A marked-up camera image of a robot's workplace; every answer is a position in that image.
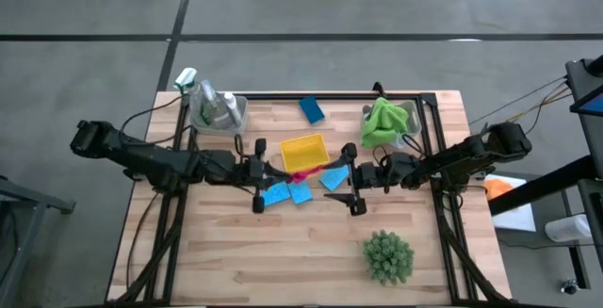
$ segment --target green spiky ball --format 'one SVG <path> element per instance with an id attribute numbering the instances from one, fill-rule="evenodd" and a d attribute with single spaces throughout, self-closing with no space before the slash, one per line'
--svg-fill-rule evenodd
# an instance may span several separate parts
<path id="1" fill-rule="evenodd" d="M 381 285 L 388 281 L 405 284 L 406 278 L 413 275 L 415 251 L 394 233 L 388 234 L 385 230 L 373 232 L 373 237 L 365 241 L 364 255 L 370 279 L 379 281 Z"/>

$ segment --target blue sponge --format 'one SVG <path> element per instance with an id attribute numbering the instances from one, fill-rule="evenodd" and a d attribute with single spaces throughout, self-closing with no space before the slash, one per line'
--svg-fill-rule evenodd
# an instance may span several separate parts
<path id="1" fill-rule="evenodd" d="M 300 100 L 300 107 L 310 124 L 314 124 L 324 119 L 324 113 L 320 110 L 316 97 L 308 96 L 302 98 Z"/>
<path id="2" fill-rule="evenodd" d="M 312 192 L 305 181 L 298 184 L 290 183 L 287 186 L 289 187 L 289 191 L 293 197 L 294 204 L 300 204 L 312 200 Z"/>
<path id="3" fill-rule="evenodd" d="M 350 169 L 348 166 L 343 166 L 331 170 L 326 170 L 322 177 L 320 178 L 320 182 L 327 187 L 327 189 L 333 191 L 335 190 L 341 183 L 348 178 L 350 174 Z"/>
<path id="4" fill-rule="evenodd" d="M 262 197 L 264 198 L 264 206 L 269 206 L 290 198 L 291 194 L 289 194 L 286 183 L 281 182 L 264 190 Z"/>

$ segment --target white container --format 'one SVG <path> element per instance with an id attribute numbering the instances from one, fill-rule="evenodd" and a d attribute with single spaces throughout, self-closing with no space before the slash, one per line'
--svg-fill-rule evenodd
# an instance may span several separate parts
<path id="1" fill-rule="evenodd" d="M 580 214 L 547 223 L 545 233 L 555 242 L 567 242 L 591 237 L 591 227 L 588 225 L 586 215 Z"/>
<path id="2" fill-rule="evenodd" d="M 408 128 L 408 132 L 406 133 L 406 135 L 410 136 L 411 138 L 414 138 L 416 135 L 420 134 L 422 130 L 421 121 L 418 119 L 416 103 L 415 101 L 404 101 L 398 106 L 406 110 L 406 112 L 408 113 L 408 120 L 406 120 L 406 127 Z M 366 106 L 366 108 L 363 108 L 364 114 L 362 124 L 364 124 L 364 122 L 368 120 L 368 117 L 370 116 L 370 110 L 370 106 Z M 396 140 L 393 142 L 389 142 L 389 144 L 396 149 L 402 149 L 407 146 L 406 142 L 404 142 L 404 139 L 402 138 L 402 134 L 398 134 Z"/>

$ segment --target black cable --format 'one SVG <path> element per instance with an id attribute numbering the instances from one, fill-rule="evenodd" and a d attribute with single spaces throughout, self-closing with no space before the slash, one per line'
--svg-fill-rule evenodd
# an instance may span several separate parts
<path id="1" fill-rule="evenodd" d="M 12 220 L 12 238 L 15 242 L 15 252 L 10 257 L 10 261 L 8 261 L 7 268 L 2 272 L 2 276 L 0 276 L 0 284 L 2 284 L 4 282 L 4 279 L 7 277 L 8 272 L 10 271 L 10 268 L 12 267 L 12 264 L 15 261 L 15 258 L 17 258 L 17 253 L 19 252 L 19 234 L 17 233 L 17 218 L 15 217 L 15 213 L 12 211 L 11 207 L 8 210 L 10 214 L 10 219 Z"/>
<path id="2" fill-rule="evenodd" d="M 466 186 L 464 186 L 464 187 L 476 187 L 476 188 L 483 189 L 483 190 L 485 190 L 486 192 L 488 192 L 488 188 L 487 188 L 487 187 L 485 187 L 485 186 L 478 186 L 478 185 L 466 185 Z"/>
<path id="3" fill-rule="evenodd" d="M 243 150 L 243 138 L 239 134 L 235 135 L 235 150 L 241 158 L 245 156 L 245 151 Z"/>
<path id="4" fill-rule="evenodd" d="M 553 83 L 555 83 L 555 82 L 558 82 L 558 81 L 563 80 L 563 79 L 564 79 L 564 78 L 566 78 L 566 77 L 567 77 L 567 75 L 566 75 L 566 76 L 563 76 L 563 77 L 559 77 L 559 78 L 557 78 L 557 79 L 554 79 L 554 80 L 552 80 L 552 81 L 550 81 L 550 82 L 548 82 L 548 83 L 545 83 L 545 84 L 543 84 L 541 87 L 539 87 L 539 88 L 537 88 L 537 89 L 534 89 L 534 90 L 530 91 L 529 93 L 527 93 L 527 94 L 525 94 L 525 95 L 523 95 L 523 96 L 521 96 L 521 97 L 519 97 L 519 98 L 517 98 L 517 99 L 515 99 L 515 100 L 513 100 L 513 101 L 510 101 L 508 104 L 503 105 L 503 106 L 501 106 L 500 108 L 498 108 L 498 109 L 496 109 L 496 110 L 493 110 L 493 111 L 491 111 L 491 112 L 489 112 L 489 113 L 487 113 L 487 114 L 485 114 L 485 115 L 481 116 L 480 118 L 478 118 L 478 119 L 476 119 L 476 120 L 474 120 L 474 121 L 470 122 L 470 123 L 469 123 L 469 125 L 471 125 L 471 124 L 473 124 L 473 123 L 475 123 L 475 122 L 481 121 L 481 120 L 483 120 L 483 119 L 487 118 L 488 116 L 490 116 L 490 115 L 492 115 L 492 114 L 494 114 L 494 113 L 496 113 L 496 112 L 498 112 L 498 111 L 500 111 L 500 110 L 502 110 L 502 109 L 506 108 L 507 106 L 512 105 L 512 104 L 514 104 L 514 103 L 516 103 L 516 102 L 519 102 L 519 101 L 521 101 L 521 100 L 525 99 L 526 97 L 528 97 L 528 96 L 532 95 L 534 92 L 537 92 L 537 91 L 539 91 L 539 90 L 542 90 L 542 89 L 544 89 L 544 88 L 546 88 L 546 87 L 548 87 L 548 86 L 552 85 L 552 84 L 553 84 Z"/>
<path id="5" fill-rule="evenodd" d="M 379 159 L 377 159 L 377 156 L 375 155 L 378 148 L 381 148 L 381 150 L 383 151 L 383 155 L 388 156 L 388 153 L 387 153 L 387 150 L 383 146 L 377 146 L 377 147 L 373 148 L 373 158 L 375 159 L 375 162 L 378 165 L 381 165 L 381 162 L 379 162 Z"/>
<path id="6" fill-rule="evenodd" d="M 558 98 L 558 99 L 555 99 L 555 101 L 554 101 L 554 102 L 557 102 L 557 101 L 559 101 L 559 100 L 562 100 L 562 99 L 564 99 L 564 98 L 566 98 L 566 97 L 570 97 L 570 96 L 572 96 L 572 94 L 565 95 L 565 96 L 563 96 L 563 97 L 560 97 L 560 98 Z M 544 102 L 542 102 L 542 103 L 540 103 L 540 105 L 538 105 L 538 112 L 536 112 L 536 120 L 534 120 L 534 124 L 531 126 L 531 128 L 530 128 L 530 129 L 528 129 L 528 131 L 526 132 L 526 135 L 527 135 L 527 134 L 529 134 L 529 133 L 530 133 L 532 130 L 534 130 L 534 128 L 536 127 L 536 123 L 538 123 L 538 119 L 540 118 L 540 111 L 543 109 L 543 106 L 545 106 L 545 103 L 544 103 Z"/>
<path id="7" fill-rule="evenodd" d="M 538 251 L 540 249 L 546 249 L 546 248 L 568 248 L 568 247 L 603 247 L 603 245 L 600 244 L 596 244 L 596 243 L 586 243 L 586 244 L 578 244 L 578 245 L 573 245 L 573 244 L 559 244 L 559 245 L 544 245 L 544 246 L 528 246 L 528 245 L 512 245 L 509 244 L 507 241 L 505 240 L 501 240 L 499 239 L 498 242 L 502 243 L 503 245 L 510 247 L 510 248 L 525 248 L 525 249 L 529 249 L 529 250 L 533 250 L 533 251 Z"/>
<path id="8" fill-rule="evenodd" d="M 409 147 L 411 147 L 415 152 L 419 153 L 418 159 L 422 159 L 423 158 L 423 156 L 425 155 L 425 153 L 423 152 L 423 149 L 421 148 L 421 145 L 418 144 L 418 142 L 414 138 L 412 138 L 408 134 L 402 134 L 402 140 Z"/>
<path id="9" fill-rule="evenodd" d="M 134 246 L 136 245 L 136 240 L 139 238 L 139 233 L 140 233 L 140 228 L 142 227 L 142 223 L 144 222 L 147 215 L 149 214 L 149 211 L 151 210 L 151 205 L 153 204 L 153 202 L 155 201 L 157 196 L 159 196 L 158 192 L 153 196 L 153 198 L 149 202 L 149 205 L 147 205 L 147 208 L 144 209 L 144 213 L 142 213 L 142 217 L 140 217 L 139 225 L 138 225 L 138 227 L 136 227 L 136 232 L 134 233 L 134 238 L 132 239 L 132 246 L 130 246 L 130 252 L 128 253 L 128 261 L 125 265 L 125 287 L 127 289 L 130 288 L 130 266 L 132 263 L 132 254 L 134 253 Z"/>
<path id="10" fill-rule="evenodd" d="M 120 143 L 121 143 L 121 144 L 126 144 L 126 145 L 153 145 L 154 143 L 152 143 L 152 142 L 145 142 L 145 143 L 131 143 L 131 142 L 130 142 L 130 143 L 126 143 L 126 142 L 123 142 L 123 130 L 125 129 L 125 126 L 126 126 L 126 125 L 127 125 L 129 122 L 130 122 L 130 121 L 132 121 L 133 119 L 137 118 L 138 116 L 142 116 L 142 115 L 144 115 L 144 114 L 147 114 L 147 113 L 153 112 L 153 111 L 155 111 L 155 110 L 159 110 L 159 109 L 162 109 L 162 108 L 167 107 L 167 106 L 169 106 L 169 105 L 172 105 L 174 102 L 176 102 L 176 101 L 178 101 L 178 100 L 182 99 L 183 97 L 184 97 L 184 95 L 180 95 L 180 96 L 176 97 L 175 99 L 173 99 L 173 100 L 171 100 L 171 101 L 167 102 L 167 103 L 166 103 L 166 104 L 164 104 L 164 105 L 159 105 L 159 106 L 154 107 L 154 108 L 151 108 L 151 109 L 147 109 L 147 110 L 144 110 L 144 111 L 140 111 L 139 113 L 136 113 L 136 114 L 134 114 L 134 115 L 130 116 L 130 117 L 129 117 L 127 120 L 125 120 L 125 122 L 122 124 L 122 128 L 120 128 L 120 131 L 119 131 L 119 139 L 120 139 Z"/>
<path id="11" fill-rule="evenodd" d="M 456 193 L 456 196 L 457 196 L 459 199 L 461 199 L 461 202 L 459 203 L 459 210 L 461 210 L 461 208 L 463 208 L 463 204 L 464 204 L 464 198 L 463 198 L 463 195 L 461 195 L 461 193 Z M 448 211 L 452 211 L 452 210 L 450 210 L 450 208 L 447 208 L 447 207 L 444 205 L 444 202 L 442 202 L 442 206 L 444 207 L 444 209 L 446 209 L 446 210 L 448 210 Z"/>
<path id="12" fill-rule="evenodd" d="M 242 154 L 242 153 L 243 153 L 243 150 L 242 150 L 243 148 L 242 148 L 242 143 L 239 143 L 239 144 L 240 144 L 240 152 L 239 152 L 239 146 L 236 144 L 236 137 L 237 137 L 237 136 L 235 136 L 235 149 L 236 149 L 236 152 L 237 152 L 237 153 L 239 153 L 239 155 L 240 155 L 240 161 L 242 162 L 242 159 L 243 159 L 243 156 L 244 156 L 244 155 Z M 197 153 L 199 153 L 199 152 L 201 151 L 201 150 L 199 149 L 199 146 L 197 145 L 197 141 L 193 141 L 193 149 L 194 149 L 194 150 L 195 150 Z M 222 164 L 220 164 L 220 162 L 218 162 L 218 161 L 216 161 L 216 160 L 213 160 L 213 159 L 211 159 L 211 158 L 207 158 L 206 156 L 203 156 L 202 154 L 199 154 L 199 157 L 200 157 L 200 158 L 201 158 L 201 159 L 202 159 L 202 160 L 203 160 L 205 163 L 213 163 L 213 164 L 214 164 L 215 166 L 217 166 L 218 168 L 220 168 L 220 169 L 222 169 L 222 170 L 224 170 L 224 171 L 226 171 L 226 172 L 228 172 L 228 171 L 229 171 L 228 169 L 226 169 L 226 167 L 224 167 Z M 237 189 L 240 189 L 240 190 L 246 191 L 246 192 L 248 192 L 248 193 L 250 193 L 250 194 L 252 194 L 252 195 L 255 195 L 255 194 L 254 194 L 252 191 L 250 191 L 250 190 L 249 190 L 249 189 L 247 189 L 246 187 L 243 187 L 243 186 L 237 185 L 235 182 L 233 182 L 233 183 L 232 183 L 230 186 L 233 186 L 233 187 L 235 187 L 235 188 L 237 188 Z"/>
<path id="13" fill-rule="evenodd" d="M 145 143 L 140 143 L 140 144 L 138 144 L 138 143 L 126 143 L 126 144 L 127 144 L 127 145 L 130 145 L 130 146 L 133 146 L 133 145 L 141 145 L 141 146 L 142 146 L 142 145 L 154 145 L 154 144 L 158 144 L 158 143 L 167 142 L 167 141 L 169 141 L 169 140 L 174 139 L 174 138 L 175 138 L 176 136 L 178 136 L 178 135 L 182 135 L 184 132 L 186 132 L 186 131 L 187 131 L 188 129 L 190 129 L 191 127 L 192 127 L 192 126 L 189 124 L 189 125 L 187 125 L 186 127 L 182 128 L 182 131 L 181 131 L 180 133 L 174 134 L 174 135 L 170 136 L 169 138 L 162 138 L 162 139 L 157 140 L 157 141 L 145 142 Z"/>

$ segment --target wire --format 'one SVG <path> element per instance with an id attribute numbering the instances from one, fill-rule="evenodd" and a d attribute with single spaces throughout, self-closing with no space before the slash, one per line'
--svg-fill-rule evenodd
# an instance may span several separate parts
<path id="1" fill-rule="evenodd" d="M 123 141 L 123 130 L 125 129 L 125 126 L 126 126 L 126 125 L 127 125 L 129 122 L 130 122 L 130 121 L 132 121 L 133 119 L 137 118 L 138 116 L 142 116 L 142 115 L 144 115 L 144 114 L 147 114 L 147 113 L 153 112 L 153 111 L 155 111 L 155 110 L 159 110 L 159 109 L 162 109 L 162 108 L 167 107 L 167 106 L 169 106 L 169 105 L 172 105 L 174 102 L 176 102 L 176 101 L 178 101 L 178 100 L 182 99 L 183 97 L 184 97 L 184 95 L 180 95 L 180 96 L 176 97 L 175 99 L 173 99 L 173 100 L 171 100 L 171 101 L 167 102 L 167 103 L 166 103 L 166 104 L 164 104 L 164 105 L 159 105 L 159 106 L 156 106 L 156 107 L 151 108 L 151 109 L 147 109 L 147 110 L 144 110 L 144 111 L 140 111 L 139 113 L 136 113 L 136 114 L 134 114 L 134 115 L 130 116 L 130 117 L 129 117 L 127 120 L 125 120 L 125 122 L 122 124 L 122 128 L 120 128 L 120 132 L 119 132 L 119 139 L 120 139 L 120 143 L 121 143 L 121 144 L 126 144 L 126 145 L 133 145 L 133 146 L 136 146 L 136 145 L 153 145 L 153 144 L 155 144 L 155 143 L 161 143 L 161 142 L 164 142 L 164 141 L 167 141 L 167 140 L 172 139 L 173 137 L 171 137 L 171 138 L 166 138 L 165 140 L 159 140 L 158 142 L 155 142 L 155 143 L 153 143 L 153 142 L 143 142 L 143 143 L 133 143 L 133 142 L 128 142 L 128 143 L 126 143 L 126 142 L 124 142 L 124 141 Z"/>
<path id="2" fill-rule="evenodd" d="M 512 245 L 509 244 L 507 241 L 501 240 L 499 239 L 498 242 L 502 243 L 503 245 L 510 247 L 510 248 L 525 248 L 525 249 L 529 249 L 529 250 L 533 250 L 533 251 L 538 251 L 540 249 L 546 249 L 546 248 L 568 248 L 568 247 L 603 247 L 603 245 L 600 244 L 596 244 L 596 243 L 586 243 L 586 244 L 578 244 L 578 245 L 563 245 L 563 244 L 559 244 L 559 245 L 544 245 L 544 246 L 528 246 L 528 245 Z"/>
<path id="3" fill-rule="evenodd" d="M 485 186 L 478 186 L 478 185 L 466 185 L 466 186 L 461 186 L 461 187 L 476 187 L 476 188 L 480 188 L 486 191 L 486 193 L 488 192 L 488 188 L 486 188 Z M 463 198 L 463 194 L 461 194 L 461 192 L 457 192 L 456 196 L 458 198 L 461 199 L 461 202 L 459 203 L 459 210 L 461 210 L 461 208 L 463 208 L 463 204 L 464 204 L 464 198 Z M 444 205 L 444 203 L 442 203 L 442 206 L 444 207 L 444 209 L 451 211 L 450 208 L 446 208 L 446 206 Z"/>
<path id="4" fill-rule="evenodd" d="M 142 223 L 147 218 L 147 215 L 149 215 L 151 206 L 153 205 L 153 202 L 155 201 L 157 196 L 159 196 L 158 192 L 153 196 L 153 198 L 149 202 L 149 205 L 147 205 L 147 208 L 144 209 L 144 213 L 142 213 L 142 216 L 140 217 L 139 225 L 136 227 L 136 232 L 134 233 L 134 238 L 132 239 L 132 246 L 130 246 L 130 252 L 128 253 L 128 261 L 125 266 L 125 287 L 127 289 L 130 288 L 130 266 L 132 263 L 132 254 L 134 253 L 134 246 L 136 245 L 136 240 L 139 238 L 139 233 L 140 233 L 140 228 L 142 227 Z"/>
<path id="5" fill-rule="evenodd" d="M 528 97 L 528 96 L 532 95 L 533 93 L 538 92 L 538 91 L 540 91 L 540 90 L 542 90 L 542 89 L 544 89 L 544 88 L 546 88 L 546 87 L 548 87 L 548 86 L 550 86 L 550 85 L 554 84 L 555 82 L 558 82 L 558 81 L 563 80 L 565 77 L 567 77 L 567 75 L 566 75 L 566 76 L 563 76 L 563 77 L 556 78 L 556 79 L 554 79 L 554 80 L 552 80 L 552 81 L 550 81 L 550 82 L 548 82 L 548 83 L 545 83 L 545 84 L 543 84 L 541 87 L 539 87 L 539 88 L 537 88 L 537 89 L 534 89 L 534 90 L 530 91 L 529 93 L 527 93 L 527 94 L 525 94 L 525 95 L 523 95 L 523 96 L 521 96 L 521 97 L 519 97 L 519 98 L 517 98 L 517 99 L 515 99 L 515 100 L 513 100 L 513 101 L 510 101 L 508 104 L 505 104 L 505 105 L 503 105 L 503 106 L 499 107 L 498 109 L 495 109 L 495 110 L 493 110 L 493 111 L 491 111 L 491 112 L 489 112 L 489 113 L 487 113 L 487 114 L 485 114 L 485 115 L 483 115 L 483 116 L 479 117 L 478 119 L 476 119 L 476 120 L 474 120 L 474 121 L 470 122 L 470 123 L 469 123 L 469 125 L 471 125 L 471 124 L 473 124 L 473 123 L 475 123 L 475 122 L 481 121 L 481 120 L 483 120 L 483 119 L 487 118 L 488 116 L 490 116 L 490 115 L 492 115 L 492 114 L 494 114 L 494 113 L 496 113 L 496 112 L 499 112 L 500 110 L 502 110 L 502 109 L 506 108 L 507 106 L 512 105 L 512 104 L 514 104 L 514 103 L 516 103 L 516 102 L 519 102 L 519 101 L 521 101 L 521 100 L 525 99 L 526 97 Z"/>
<path id="6" fill-rule="evenodd" d="M 409 147 L 411 147 L 414 151 L 416 151 L 417 153 L 419 153 L 418 159 L 422 159 L 423 158 L 423 156 L 425 155 L 425 153 L 423 152 L 423 149 L 421 148 L 421 145 L 418 144 L 418 142 L 414 138 L 412 138 L 408 134 L 402 134 L 402 140 Z"/>
<path id="7" fill-rule="evenodd" d="M 182 131 L 181 131 L 180 133 L 176 133 L 176 134 L 174 134 L 174 135 L 170 136 L 169 138 L 162 138 L 162 139 L 157 140 L 157 141 L 145 142 L 145 143 L 140 143 L 140 144 L 137 144 L 137 143 L 128 143 L 128 145 L 153 145 L 153 144 L 157 144 L 157 143 L 163 143 L 163 142 L 167 142 L 167 141 L 169 141 L 169 140 L 174 139 L 174 138 L 175 138 L 176 136 L 178 136 L 178 135 L 182 135 L 182 134 L 184 134 L 184 132 L 186 132 L 186 131 L 187 131 L 188 129 L 190 129 L 191 127 L 192 127 L 192 126 L 189 124 L 189 125 L 187 125 L 186 127 L 182 128 Z"/>
<path id="8" fill-rule="evenodd" d="M 12 211 L 12 207 L 9 208 L 9 213 L 10 219 L 12 220 L 12 238 L 15 242 L 15 252 L 10 257 L 10 261 L 8 261 L 7 268 L 2 273 L 2 276 L 0 276 L 0 284 L 2 284 L 4 282 L 4 279 L 7 277 L 8 272 L 10 271 L 10 268 L 12 267 L 12 264 L 15 261 L 15 258 L 17 257 L 17 253 L 19 252 L 19 234 L 17 233 L 17 218 L 15 217 L 15 213 Z"/>
<path id="9" fill-rule="evenodd" d="M 568 87 L 566 87 L 565 89 L 557 92 L 555 95 L 551 96 L 551 94 L 553 92 L 555 92 L 557 89 L 559 89 L 561 86 L 563 86 L 563 83 L 561 83 L 559 86 L 557 86 L 554 90 L 552 90 L 550 93 L 548 93 L 545 98 L 538 102 L 537 104 L 533 105 L 530 109 L 524 111 L 524 112 L 520 112 L 518 114 L 513 115 L 512 117 L 510 117 L 506 122 L 517 122 L 517 120 L 521 119 L 522 117 L 526 116 L 527 114 L 529 114 L 532 110 L 538 108 L 539 106 L 544 106 L 544 105 L 549 105 L 555 101 L 557 101 L 557 97 L 560 96 L 561 94 L 563 94 L 565 91 L 569 90 Z"/>
<path id="10" fill-rule="evenodd" d="M 377 159 L 377 156 L 375 155 L 375 153 L 377 152 L 377 148 L 381 148 L 381 150 L 383 151 L 383 155 L 388 156 L 387 150 L 383 147 L 383 146 L 377 146 L 375 148 L 373 148 L 373 158 L 375 159 L 375 162 L 377 162 L 378 165 L 381 165 L 381 162 L 379 162 L 379 159 Z"/>
<path id="11" fill-rule="evenodd" d="M 233 186 L 233 187 L 235 187 L 235 188 L 237 188 L 237 189 L 240 189 L 240 190 L 246 191 L 246 192 L 248 192 L 248 193 L 252 194 L 253 196 L 255 196 L 255 193 L 253 193 L 251 190 L 247 189 L 247 188 L 246 188 L 246 187 L 244 187 L 244 186 L 237 186 L 237 185 L 230 185 L 230 186 Z"/>
<path id="12" fill-rule="evenodd" d="M 451 199 L 451 198 L 452 198 L 452 196 L 450 196 L 450 195 L 448 195 L 448 194 L 446 194 L 446 195 L 444 195 L 444 196 L 446 196 L 446 197 L 448 197 L 450 200 L 452 200 L 452 199 Z M 463 208 L 463 204 L 464 204 L 464 198 L 463 198 L 463 195 L 461 195 L 461 193 L 460 193 L 460 192 L 458 192 L 458 193 L 456 193 L 456 196 L 457 196 L 459 199 L 461 199 L 461 202 L 459 203 L 459 210 L 461 210 L 461 208 Z M 442 206 L 444 207 L 444 209 L 446 209 L 446 210 L 448 210 L 448 211 L 452 211 L 452 210 L 450 210 L 450 208 L 446 208 L 446 206 L 444 205 L 444 202 L 442 202 Z"/>
<path id="13" fill-rule="evenodd" d="M 235 135 L 235 150 L 241 158 L 245 156 L 245 151 L 243 150 L 243 138 L 239 134 Z"/>
<path id="14" fill-rule="evenodd" d="M 564 98 L 569 97 L 569 96 L 571 96 L 571 94 L 569 94 L 569 95 L 565 95 L 565 96 L 563 96 L 563 97 L 560 97 L 560 98 L 556 99 L 556 100 L 555 100 L 555 101 L 553 101 L 553 102 L 559 101 L 559 100 L 564 99 Z M 534 124 L 531 126 L 531 128 L 530 128 L 530 129 L 528 129 L 528 131 L 526 132 L 526 135 L 527 135 L 527 134 L 529 134 L 529 133 L 530 133 L 532 130 L 534 130 L 534 128 L 536 127 L 536 123 L 538 123 L 538 118 L 540 117 L 540 111 L 542 110 L 542 108 L 543 108 L 543 105 L 540 105 L 540 106 L 538 107 L 538 112 L 536 113 L 536 120 L 534 120 Z"/>

